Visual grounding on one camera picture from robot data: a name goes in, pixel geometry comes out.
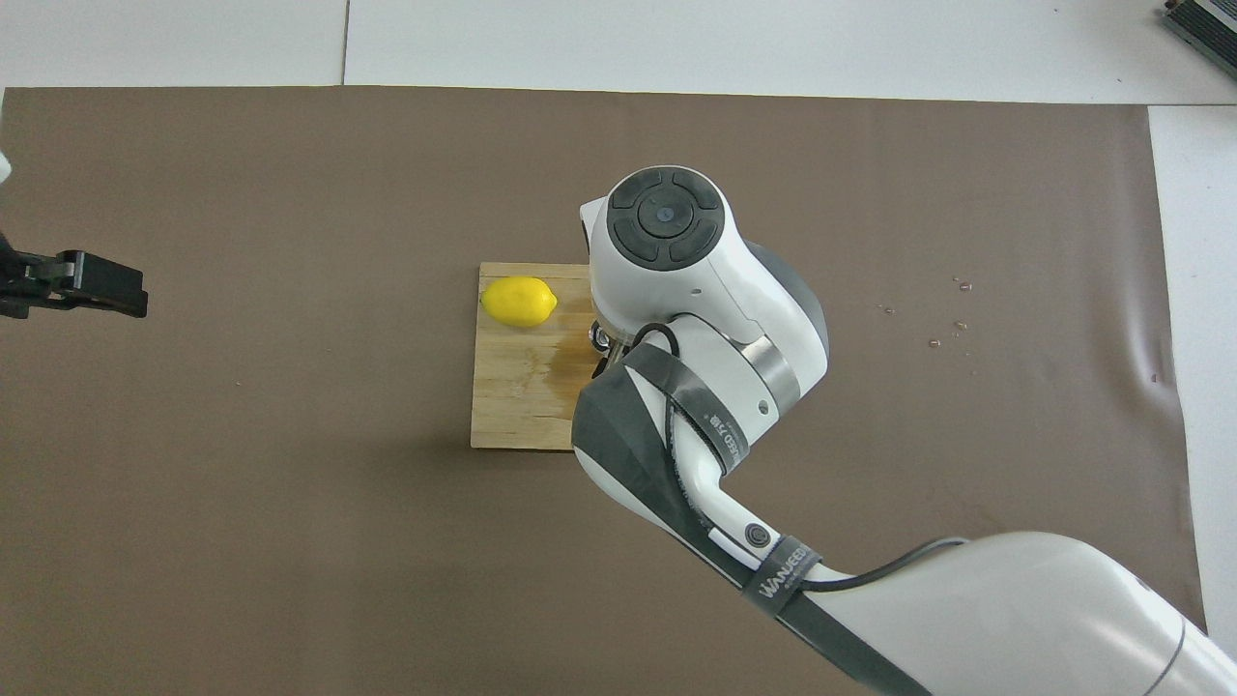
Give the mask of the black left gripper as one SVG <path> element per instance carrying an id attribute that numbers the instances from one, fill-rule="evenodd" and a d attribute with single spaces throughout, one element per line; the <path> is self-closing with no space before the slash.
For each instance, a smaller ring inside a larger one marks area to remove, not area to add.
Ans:
<path id="1" fill-rule="evenodd" d="M 148 294 L 143 289 L 143 273 L 131 266 L 83 250 L 66 250 L 57 255 L 63 269 L 53 281 L 59 299 L 71 305 L 84 305 L 118 312 L 134 318 L 148 314 Z M 1 314 L 14 320 L 27 320 L 32 307 L 59 309 L 49 297 L 49 279 L 30 274 L 31 269 L 53 263 L 53 257 L 14 248 L 1 232 Z"/>

